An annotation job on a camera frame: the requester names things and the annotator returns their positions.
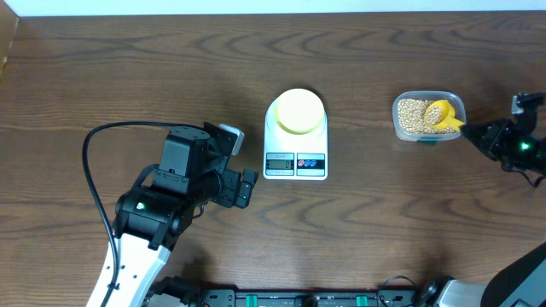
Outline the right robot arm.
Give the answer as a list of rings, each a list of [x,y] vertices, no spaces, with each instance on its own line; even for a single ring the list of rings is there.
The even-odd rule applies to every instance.
[[[538,174],[534,188],[545,179],[545,140],[532,132],[537,127],[538,109],[545,103],[545,94],[519,93],[511,104],[512,119],[502,118],[481,124],[464,124],[462,136],[486,158],[498,161],[507,173],[518,173],[525,179],[528,171]]]

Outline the yellow plastic measuring scoop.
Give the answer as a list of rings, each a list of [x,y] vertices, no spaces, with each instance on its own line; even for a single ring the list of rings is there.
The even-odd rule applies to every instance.
[[[464,122],[456,118],[456,111],[447,100],[438,100],[433,102],[423,115],[425,125],[435,130],[451,128],[459,132]]]

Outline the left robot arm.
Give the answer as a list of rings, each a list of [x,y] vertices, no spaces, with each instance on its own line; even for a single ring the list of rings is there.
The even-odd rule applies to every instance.
[[[119,197],[108,220],[90,174],[84,140],[82,160],[91,195],[105,225],[109,246],[90,306],[142,306],[178,237],[204,212],[208,202],[248,207],[258,181],[256,171],[228,169],[244,134],[229,126],[166,124],[160,162],[145,167]]]

